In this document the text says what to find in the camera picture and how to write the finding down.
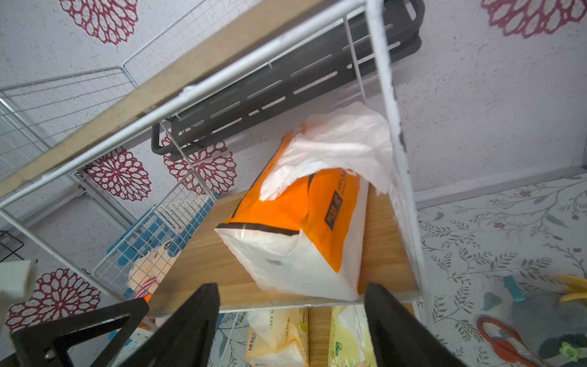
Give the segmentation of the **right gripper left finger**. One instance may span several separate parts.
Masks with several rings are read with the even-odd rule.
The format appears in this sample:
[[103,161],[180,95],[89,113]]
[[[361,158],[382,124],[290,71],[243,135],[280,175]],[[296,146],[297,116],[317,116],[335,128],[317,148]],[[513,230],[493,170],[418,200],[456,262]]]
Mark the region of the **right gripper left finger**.
[[218,285],[203,284],[121,365],[208,365],[219,313]]

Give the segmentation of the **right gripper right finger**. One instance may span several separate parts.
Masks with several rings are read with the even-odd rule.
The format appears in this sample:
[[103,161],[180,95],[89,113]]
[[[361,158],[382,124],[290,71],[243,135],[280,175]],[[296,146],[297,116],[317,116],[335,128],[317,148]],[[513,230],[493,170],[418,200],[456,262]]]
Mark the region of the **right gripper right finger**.
[[379,367],[464,365],[383,285],[368,284],[364,301]]

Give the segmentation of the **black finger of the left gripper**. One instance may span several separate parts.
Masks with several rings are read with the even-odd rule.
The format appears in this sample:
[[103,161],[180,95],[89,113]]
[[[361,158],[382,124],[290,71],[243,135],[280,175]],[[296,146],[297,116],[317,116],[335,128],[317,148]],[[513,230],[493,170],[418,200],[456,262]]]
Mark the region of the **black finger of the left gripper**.
[[21,366],[72,366],[70,348],[116,331],[116,336],[92,363],[109,366],[148,311],[144,299],[134,299],[17,330],[11,340]]

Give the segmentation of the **orange tissue pack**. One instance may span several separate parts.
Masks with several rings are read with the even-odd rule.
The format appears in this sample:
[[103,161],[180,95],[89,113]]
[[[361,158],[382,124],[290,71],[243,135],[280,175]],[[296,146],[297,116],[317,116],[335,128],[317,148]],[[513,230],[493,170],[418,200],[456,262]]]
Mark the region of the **orange tissue pack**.
[[385,118],[360,102],[287,132],[216,233],[263,290],[355,301],[368,190],[391,187]]

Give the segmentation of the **green tissue pack bottom shelf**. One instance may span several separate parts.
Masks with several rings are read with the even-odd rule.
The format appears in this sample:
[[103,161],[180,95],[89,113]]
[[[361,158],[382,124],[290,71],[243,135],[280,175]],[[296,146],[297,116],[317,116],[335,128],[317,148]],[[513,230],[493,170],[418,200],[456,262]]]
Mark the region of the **green tissue pack bottom shelf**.
[[377,366],[362,304],[332,308],[328,366]]

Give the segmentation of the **beige tissue pack bottom shelf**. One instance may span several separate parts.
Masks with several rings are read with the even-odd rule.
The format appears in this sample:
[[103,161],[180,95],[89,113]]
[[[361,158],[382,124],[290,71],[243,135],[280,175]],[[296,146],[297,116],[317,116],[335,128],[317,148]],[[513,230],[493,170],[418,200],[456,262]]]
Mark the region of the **beige tissue pack bottom shelf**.
[[307,308],[249,311],[245,361],[250,366],[308,366]]

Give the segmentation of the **plush doll pink hat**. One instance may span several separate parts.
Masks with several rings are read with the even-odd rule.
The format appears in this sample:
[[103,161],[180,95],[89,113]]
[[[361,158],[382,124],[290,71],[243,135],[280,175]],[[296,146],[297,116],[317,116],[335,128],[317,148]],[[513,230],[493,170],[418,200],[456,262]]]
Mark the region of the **plush doll pink hat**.
[[130,269],[127,282],[134,298],[149,301],[181,252],[180,247],[168,243],[139,257]]

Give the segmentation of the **grey plush toy with scissors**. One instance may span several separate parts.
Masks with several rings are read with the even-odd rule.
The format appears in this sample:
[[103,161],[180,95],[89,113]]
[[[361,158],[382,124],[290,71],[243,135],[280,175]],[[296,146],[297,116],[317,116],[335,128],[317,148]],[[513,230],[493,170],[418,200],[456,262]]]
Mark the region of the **grey plush toy with scissors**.
[[489,316],[478,332],[504,362],[522,366],[586,365],[586,279],[556,275],[566,289],[525,297],[512,276],[504,277],[514,303],[510,322]]

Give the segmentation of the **dark grey wall shelf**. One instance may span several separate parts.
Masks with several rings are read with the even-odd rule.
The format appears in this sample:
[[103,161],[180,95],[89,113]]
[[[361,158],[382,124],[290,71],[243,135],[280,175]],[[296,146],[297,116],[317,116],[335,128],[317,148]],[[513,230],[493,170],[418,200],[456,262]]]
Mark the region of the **dark grey wall shelf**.
[[151,150],[177,161],[375,72],[365,15],[356,15],[151,130]]

